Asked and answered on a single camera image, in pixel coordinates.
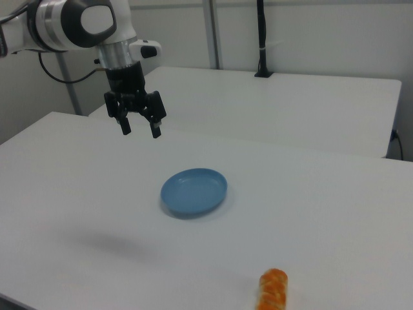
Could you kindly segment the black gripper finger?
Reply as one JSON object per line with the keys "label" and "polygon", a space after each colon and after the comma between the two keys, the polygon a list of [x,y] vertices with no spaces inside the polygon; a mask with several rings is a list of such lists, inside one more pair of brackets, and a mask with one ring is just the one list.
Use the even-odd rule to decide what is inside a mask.
{"label": "black gripper finger", "polygon": [[130,124],[127,119],[128,110],[121,95],[110,91],[104,94],[104,99],[108,116],[116,119],[124,135],[131,133]]}
{"label": "black gripper finger", "polygon": [[166,117],[166,110],[158,91],[145,95],[144,110],[142,115],[150,124],[150,129],[153,138],[158,138],[161,135],[162,119]]}

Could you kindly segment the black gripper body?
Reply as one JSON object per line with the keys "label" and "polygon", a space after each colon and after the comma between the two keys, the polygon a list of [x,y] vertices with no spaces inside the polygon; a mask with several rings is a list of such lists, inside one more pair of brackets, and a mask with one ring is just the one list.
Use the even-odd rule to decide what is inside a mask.
{"label": "black gripper body", "polygon": [[145,77],[140,62],[125,68],[106,69],[105,73],[110,85],[110,91],[105,93],[109,114],[117,114],[120,104],[128,112],[152,112],[146,102]]}

